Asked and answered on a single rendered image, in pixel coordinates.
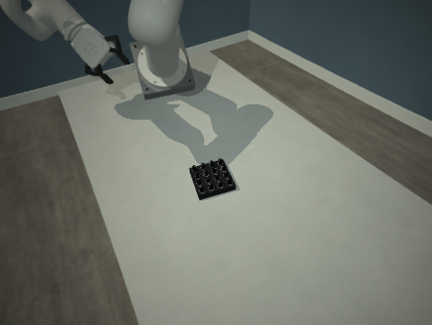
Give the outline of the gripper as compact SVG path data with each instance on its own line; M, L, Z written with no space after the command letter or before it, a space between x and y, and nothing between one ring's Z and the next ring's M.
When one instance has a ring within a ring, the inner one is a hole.
M116 49L110 41L115 42ZM89 24L81 25L73 32L71 45L85 61L85 73L100 76L107 84L113 84L113 80L103 73L102 66L113 53L116 53L125 65L130 64L129 59L123 54L118 35L104 37ZM95 72L91 71L91 68Z

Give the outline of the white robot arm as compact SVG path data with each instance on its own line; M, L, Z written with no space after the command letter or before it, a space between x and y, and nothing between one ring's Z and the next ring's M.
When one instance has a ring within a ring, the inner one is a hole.
M68 41L78 27L88 24L66 0L28 1L32 7L26 12L21 0L0 0L0 6L16 25L38 41L46 40L57 30ZM183 0L131 0L130 3L129 31L145 47L145 51L143 47L139 52L139 70L155 86L174 86L187 71L187 59L180 48L180 39L177 41L181 33L178 22L182 4ZM175 36L177 43L170 48Z

